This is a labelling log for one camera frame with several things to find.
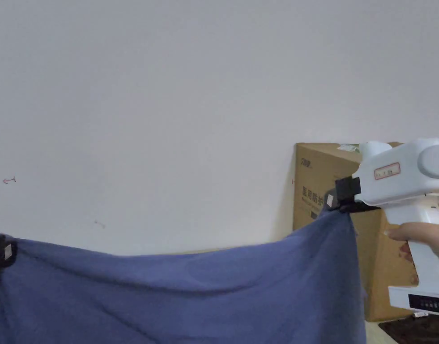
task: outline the dark floor mat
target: dark floor mat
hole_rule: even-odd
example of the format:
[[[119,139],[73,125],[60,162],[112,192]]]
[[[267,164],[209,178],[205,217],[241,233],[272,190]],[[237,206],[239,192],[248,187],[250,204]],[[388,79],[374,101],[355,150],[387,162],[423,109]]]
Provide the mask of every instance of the dark floor mat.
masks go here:
[[[439,344],[439,317],[406,318],[378,324],[398,344]]]

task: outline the floor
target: floor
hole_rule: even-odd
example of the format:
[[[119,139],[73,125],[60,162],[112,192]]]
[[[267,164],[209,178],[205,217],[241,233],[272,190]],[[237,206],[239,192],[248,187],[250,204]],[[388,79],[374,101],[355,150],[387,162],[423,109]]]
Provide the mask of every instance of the floor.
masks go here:
[[[366,322],[366,334],[367,344],[396,344],[375,322]]]

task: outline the blue cloth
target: blue cloth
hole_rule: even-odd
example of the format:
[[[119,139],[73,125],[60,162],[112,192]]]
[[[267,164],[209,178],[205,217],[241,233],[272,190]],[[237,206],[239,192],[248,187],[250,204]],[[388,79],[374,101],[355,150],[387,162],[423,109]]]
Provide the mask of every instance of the blue cloth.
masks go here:
[[[349,215],[280,242],[114,256],[18,240],[0,282],[0,343],[365,344]]]

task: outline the white handheld device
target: white handheld device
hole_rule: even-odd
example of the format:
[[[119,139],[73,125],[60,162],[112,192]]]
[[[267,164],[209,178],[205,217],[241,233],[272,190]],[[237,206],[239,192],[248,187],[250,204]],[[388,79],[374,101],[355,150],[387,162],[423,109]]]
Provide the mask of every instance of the white handheld device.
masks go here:
[[[390,224],[439,224],[439,138],[418,139],[392,148],[382,142],[360,145],[363,160],[355,202],[383,208]],[[389,287],[391,305],[439,315],[439,258],[425,244],[409,242],[419,284]]]

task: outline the cardboard box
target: cardboard box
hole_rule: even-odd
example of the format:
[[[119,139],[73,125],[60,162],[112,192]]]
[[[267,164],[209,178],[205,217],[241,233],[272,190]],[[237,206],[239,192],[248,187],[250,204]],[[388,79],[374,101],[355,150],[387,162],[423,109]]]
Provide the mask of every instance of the cardboard box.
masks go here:
[[[362,157],[354,146],[337,144],[298,144],[294,193],[294,227],[313,222],[323,207],[324,194],[335,180],[351,176]],[[391,227],[382,210],[352,214],[357,231],[359,268],[368,294],[366,320],[369,322],[402,318],[412,312],[390,306],[388,286],[418,284],[408,245],[393,241],[384,231]]]

